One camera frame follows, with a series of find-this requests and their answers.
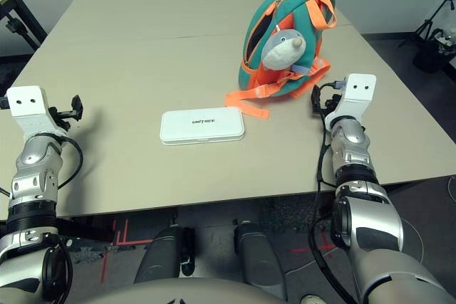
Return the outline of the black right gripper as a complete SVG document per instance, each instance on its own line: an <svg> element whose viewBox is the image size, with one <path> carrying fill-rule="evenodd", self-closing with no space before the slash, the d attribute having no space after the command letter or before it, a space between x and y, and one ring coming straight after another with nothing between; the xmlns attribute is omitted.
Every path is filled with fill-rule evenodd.
<svg viewBox="0 0 456 304"><path fill-rule="evenodd" d="M320 101L321 90L320 87L315 85L311 92L311 106L312 106L312 113L323 116L327 116L329 113L333 112L338 103L339 103L339 94L333 94L332 98L328 99L324 103L324 107L321 108L321 101Z"/></svg>

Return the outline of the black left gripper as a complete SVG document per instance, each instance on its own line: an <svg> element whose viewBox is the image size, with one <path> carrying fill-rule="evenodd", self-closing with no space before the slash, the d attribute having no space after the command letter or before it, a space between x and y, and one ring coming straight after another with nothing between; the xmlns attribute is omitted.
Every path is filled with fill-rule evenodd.
<svg viewBox="0 0 456 304"><path fill-rule="evenodd" d="M74 120L80 120L83 115L83 104L79 95L75 95L71 101L72 110L59 112L57 108L50 107L48 109L53 121L58 127L63 130L69 130L71 124L67 119L73 118Z"/></svg>

